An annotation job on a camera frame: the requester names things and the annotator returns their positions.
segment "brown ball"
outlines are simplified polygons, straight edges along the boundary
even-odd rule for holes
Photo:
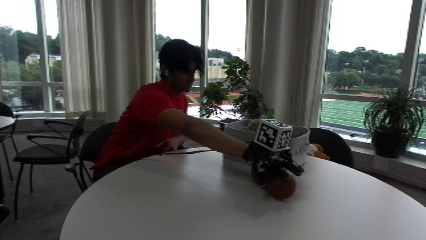
[[[277,200],[288,199],[296,192],[296,179],[289,174],[286,179],[282,179],[276,174],[267,175],[267,192]]]

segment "white curtain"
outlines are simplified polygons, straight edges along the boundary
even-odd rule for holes
[[[60,1],[60,39],[64,77],[66,116],[92,108],[85,1]]]
[[[93,117],[117,121],[155,79],[153,0],[58,2],[67,116],[92,109]]]
[[[276,118],[318,124],[330,0],[251,0],[248,61],[252,84]]]

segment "person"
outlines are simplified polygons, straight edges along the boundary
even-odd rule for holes
[[[247,151],[248,143],[187,114],[185,92],[196,72],[204,73],[200,48],[173,39],[164,44],[159,58],[161,80],[144,85],[133,96],[92,166],[95,180],[136,160],[180,149],[185,137],[236,157],[256,154],[253,149]]]

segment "chair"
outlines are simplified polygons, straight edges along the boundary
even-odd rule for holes
[[[20,117],[20,115],[16,115],[14,113],[12,108],[6,103],[0,102],[0,116],[15,118],[15,123],[12,124],[12,126],[7,127],[0,132],[0,143],[2,143],[3,152],[4,152],[4,159],[6,159],[6,163],[7,163],[7,167],[8,167],[11,182],[14,182],[14,175],[12,175],[11,165],[10,165],[10,157],[8,157],[8,152],[7,152],[7,149],[6,149],[4,141],[8,138],[11,138],[12,144],[14,144],[14,148],[15,148],[15,152],[18,154],[18,148],[16,148],[16,143],[15,143],[15,139],[14,139],[14,133],[15,133],[15,129],[16,129],[18,118]]]
[[[309,142],[322,146],[333,162],[354,168],[352,149],[336,132],[322,128],[310,128]]]
[[[84,162],[88,161],[88,162],[95,163],[97,153],[101,150],[101,147],[107,142],[107,139],[108,139],[108,137],[112,133],[112,130],[116,126],[116,123],[117,122],[107,123],[103,126],[100,126],[93,132],[91,132],[91,134],[85,138],[85,141],[81,146],[81,150],[80,150],[80,154],[79,154],[79,159],[80,159],[79,163],[69,163],[66,166],[66,170],[68,172],[73,173],[73,175],[77,174],[76,168],[79,167],[80,182],[77,181],[77,184],[79,184],[79,186],[83,186],[81,191],[85,191],[88,189],[88,185],[87,185],[85,177],[84,177],[84,172],[88,175],[91,182],[93,183],[93,180],[92,180],[93,178],[88,172],[88,169],[84,165]]]
[[[69,124],[58,120],[46,120],[44,124],[54,129],[55,132],[59,133],[56,135],[46,135],[46,134],[30,134],[27,139],[32,141],[36,145],[24,149],[18,153],[14,161],[22,164],[18,175],[16,189],[15,189],[15,220],[18,220],[18,195],[19,195],[19,186],[20,180],[23,176],[23,170],[26,164],[31,165],[30,169],[30,189],[31,194],[34,193],[32,187],[32,172],[34,165],[54,165],[54,164],[67,164],[71,162],[71,159],[79,155],[80,150],[80,137],[84,134],[84,122],[87,116],[89,115],[91,110],[85,111],[76,124]],[[60,124],[64,126],[72,127],[69,136],[64,136],[55,128],[51,126],[54,124]],[[43,140],[54,140],[55,143],[42,143]]]
[[[10,209],[6,206],[0,205],[0,223],[3,222],[4,219],[10,216]]]

